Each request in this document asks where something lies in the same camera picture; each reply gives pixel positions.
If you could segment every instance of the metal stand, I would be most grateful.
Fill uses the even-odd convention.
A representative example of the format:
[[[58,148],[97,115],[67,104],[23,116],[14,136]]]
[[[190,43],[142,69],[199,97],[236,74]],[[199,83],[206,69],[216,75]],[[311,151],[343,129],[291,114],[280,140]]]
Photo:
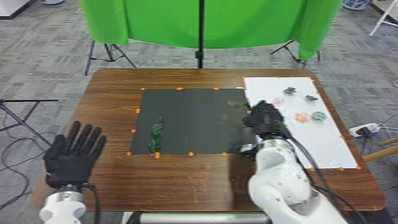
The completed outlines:
[[[30,127],[30,125],[26,124],[26,120],[28,120],[28,117],[33,113],[33,110],[39,106],[39,103],[41,102],[55,102],[58,100],[0,100],[0,110],[3,110],[5,114],[12,117],[12,119],[16,120],[16,124],[12,124],[10,126],[3,127],[0,129],[0,132],[3,132],[5,130],[9,130],[10,128],[17,127],[17,126],[25,126],[25,128],[28,129],[28,131],[33,133],[33,136],[37,136],[37,138],[42,140],[42,142],[48,144],[48,146],[51,146],[51,143],[49,141],[42,138],[39,132],[33,130],[33,128]],[[5,106],[5,103],[35,103],[33,104],[33,107],[30,108],[28,110],[28,113],[25,115],[23,118],[17,117],[17,115],[14,114],[14,112],[10,111],[9,107]]]
[[[287,51],[289,53],[289,56],[295,60],[296,63],[302,64],[302,68],[305,68],[305,65],[307,65],[307,61],[302,61],[296,57],[295,57],[295,54],[287,48],[289,44],[295,42],[295,40],[289,40],[287,43],[270,52],[270,55],[273,55],[282,49]],[[318,58],[318,61],[319,61],[319,51],[316,51],[316,58]]]
[[[197,58],[197,68],[202,68],[202,59],[204,59],[204,0],[199,0],[199,49],[195,52]]]
[[[106,61],[106,62],[115,62],[119,58],[126,58],[128,63],[129,63],[131,66],[136,68],[136,66],[135,66],[135,64],[133,64],[133,61],[129,60],[128,55],[124,54],[124,52],[122,52],[122,50],[120,50],[120,48],[119,48],[119,46],[117,46],[115,44],[103,44],[104,51],[106,51],[104,54],[108,55],[108,59],[99,59],[97,57],[99,57],[101,55],[99,55],[97,57],[92,57],[94,47],[96,47],[96,42],[94,42],[94,40],[92,40],[92,42],[90,42],[90,51],[88,51],[88,61],[87,61],[85,73],[83,73],[85,76],[88,75],[90,61],[94,61],[94,60],[101,60],[101,61]],[[119,53],[120,53],[120,57],[119,57],[119,58],[113,58],[113,50],[117,50]]]

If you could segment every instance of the white paper sheet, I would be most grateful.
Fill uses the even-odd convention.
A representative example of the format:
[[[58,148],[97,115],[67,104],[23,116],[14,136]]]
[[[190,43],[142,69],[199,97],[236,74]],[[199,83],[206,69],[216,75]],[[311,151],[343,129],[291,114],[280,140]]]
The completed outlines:
[[[287,87],[296,89],[293,95],[284,94],[284,89]],[[319,168],[355,168],[357,162],[344,140],[341,139],[339,129],[316,92],[312,80],[307,77],[252,77],[245,78],[245,88],[250,105],[255,105],[261,100],[266,100],[279,108],[287,129],[309,150]],[[307,95],[318,98],[314,102],[305,100]],[[327,119],[321,122],[312,120],[303,123],[298,122],[295,115],[298,113],[312,115],[316,111],[325,113]],[[309,168],[311,165],[302,153],[298,153],[298,158],[303,166]]]

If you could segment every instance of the small toy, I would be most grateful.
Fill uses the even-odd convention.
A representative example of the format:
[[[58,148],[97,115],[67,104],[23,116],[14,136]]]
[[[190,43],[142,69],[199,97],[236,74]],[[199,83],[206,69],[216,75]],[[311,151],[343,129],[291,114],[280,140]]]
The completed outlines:
[[[284,99],[282,97],[275,97],[270,101],[270,104],[275,106],[275,107],[280,107],[282,106],[282,103],[284,103]]]
[[[282,92],[284,94],[293,95],[296,91],[295,91],[295,88],[289,87]]]
[[[151,143],[149,143],[149,150],[151,153],[154,153],[154,158],[160,158],[160,149],[161,149],[161,145],[163,145],[163,118],[160,117],[154,125],[152,125],[152,130],[151,130]]]
[[[311,121],[311,116],[307,113],[296,113],[295,114],[295,120],[300,122],[300,123],[305,123]]]
[[[316,98],[314,96],[309,96],[309,95],[307,95],[307,96],[305,96],[305,100],[312,102],[312,101],[318,100],[318,98]]]
[[[319,111],[316,111],[316,112],[312,113],[312,120],[314,120],[314,121],[323,121],[325,119],[327,119],[327,115],[325,115],[325,113],[319,112]]]

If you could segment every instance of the chair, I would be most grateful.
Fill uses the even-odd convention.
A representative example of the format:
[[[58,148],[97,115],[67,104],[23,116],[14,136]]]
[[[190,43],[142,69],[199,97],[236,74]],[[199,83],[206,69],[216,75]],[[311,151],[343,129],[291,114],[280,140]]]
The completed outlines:
[[[398,142],[398,138],[392,138],[387,141],[380,142],[378,145],[385,146],[396,142]],[[382,157],[392,155],[394,153],[398,153],[398,146],[392,146],[387,149],[380,150],[378,152],[367,154],[364,156],[364,161],[369,162],[371,160],[380,159]]]
[[[373,34],[375,34],[375,32],[376,32],[376,29],[378,29],[382,23],[385,23],[385,24],[389,24],[391,26],[396,26],[396,27],[398,27],[398,24],[394,24],[394,23],[391,23],[391,22],[385,21],[385,17],[387,17],[387,15],[389,15],[389,12],[391,12],[391,10],[392,10],[396,4],[398,4],[398,0],[394,0],[394,2],[392,2],[391,5],[389,5],[389,8],[387,8],[387,10],[385,10],[385,12],[383,12],[383,14],[382,14],[382,18],[380,18],[378,21],[376,21],[376,26],[375,26],[375,28],[373,28],[373,30],[371,30],[371,32],[369,32],[369,36],[373,36]]]

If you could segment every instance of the power strip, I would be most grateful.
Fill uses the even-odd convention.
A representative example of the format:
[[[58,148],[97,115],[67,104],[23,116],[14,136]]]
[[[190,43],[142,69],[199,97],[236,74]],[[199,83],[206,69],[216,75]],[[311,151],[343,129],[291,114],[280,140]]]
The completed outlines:
[[[357,138],[357,137],[362,136],[362,135],[357,134],[357,130],[360,128],[364,128],[364,127],[367,127],[371,133],[376,133],[380,131],[380,125],[376,123],[364,124],[364,125],[350,128],[350,135],[351,135],[351,137]]]

